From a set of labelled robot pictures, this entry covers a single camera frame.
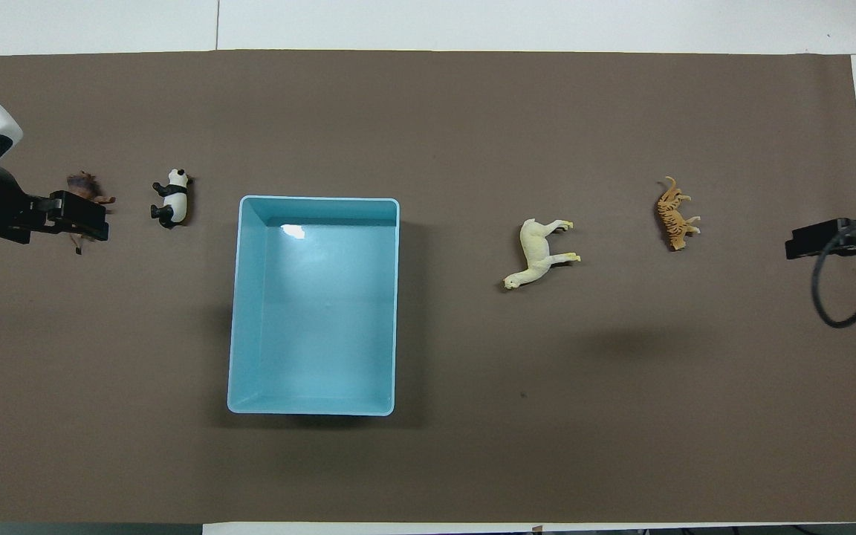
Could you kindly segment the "brown lion toy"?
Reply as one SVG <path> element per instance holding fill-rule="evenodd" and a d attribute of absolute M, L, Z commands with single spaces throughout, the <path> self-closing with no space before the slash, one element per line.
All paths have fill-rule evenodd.
<path fill-rule="evenodd" d="M 106 195 L 97 177 L 94 174 L 85 172 L 85 170 L 69 175 L 67 177 L 67 184 L 69 192 L 96 204 L 114 204 L 117 200 L 115 196 Z M 75 253 L 81 256 L 84 253 L 85 245 L 97 240 L 85 234 L 76 234 L 71 235 L 71 241 L 75 246 Z"/>

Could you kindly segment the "black and white panda toy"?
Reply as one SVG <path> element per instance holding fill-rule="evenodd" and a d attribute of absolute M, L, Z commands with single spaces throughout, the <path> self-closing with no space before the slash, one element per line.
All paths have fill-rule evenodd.
<path fill-rule="evenodd" d="M 162 206 L 152 204 L 149 215 L 164 228 L 181 226 L 187 217 L 188 186 L 192 179 L 183 167 L 171 169 L 165 184 L 152 183 L 154 192 L 162 199 Z"/>

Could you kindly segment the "orange striped tiger toy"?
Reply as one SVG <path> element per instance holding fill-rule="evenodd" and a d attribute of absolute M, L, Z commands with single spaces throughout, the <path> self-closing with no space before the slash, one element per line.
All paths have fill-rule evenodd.
<path fill-rule="evenodd" d="M 680 206 L 682 202 L 692 200 L 692 196 L 683 193 L 672 176 L 667 175 L 665 179 L 670 182 L 670 186 L 656 200 L 655 212 L 665 230 L 669 246 L 677 253 L 687 246 L 687 235 L 702 233 L 702 230 L 694 224 L 700 221 L 701 217 L 683 217 Z"/>

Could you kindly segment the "cream llama toy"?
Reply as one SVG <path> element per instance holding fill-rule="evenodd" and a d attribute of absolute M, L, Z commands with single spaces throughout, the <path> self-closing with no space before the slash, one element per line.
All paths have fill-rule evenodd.
<path fill-rule="evenodd" d="M 556 230 L 571 230 L 574 223 L 567 220 L 556 220 L 549 224 L 541 224 L 531 218 L 521 224 L 519 241 L 526 261 L 526 269 L 514 272 L 502 280 L 503 288 L 517 289 L 523 285 L 534 283 L 541 279 L 553 265 L 562 263 L 581 262 L 577 253 L 551 254 L 547 236 Z"/>

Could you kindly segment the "light blue plastic storage box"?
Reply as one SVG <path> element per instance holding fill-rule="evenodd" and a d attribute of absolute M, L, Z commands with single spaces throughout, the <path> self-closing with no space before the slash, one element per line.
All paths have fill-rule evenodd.
<path fill-rule="evenodd" d="M 393 198 L 241 198 L 231 412 L 394 411 L 400 234 Z"/>

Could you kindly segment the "brown table mat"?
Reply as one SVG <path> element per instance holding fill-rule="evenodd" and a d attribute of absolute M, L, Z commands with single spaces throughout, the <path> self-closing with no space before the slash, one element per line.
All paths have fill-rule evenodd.
<path fill-rule="evenodd" d="M 856 521 L 856 326 L 784 251 L 856 218 L 847 58 L 0 56 L 0 103 L 24 189 L 117 197 L 0 239 L 0 522 Z M 227 408 L 245 195 L 400 204 L 390 416 Z M 582 261 L 505 289 L 531 218 Z"/>

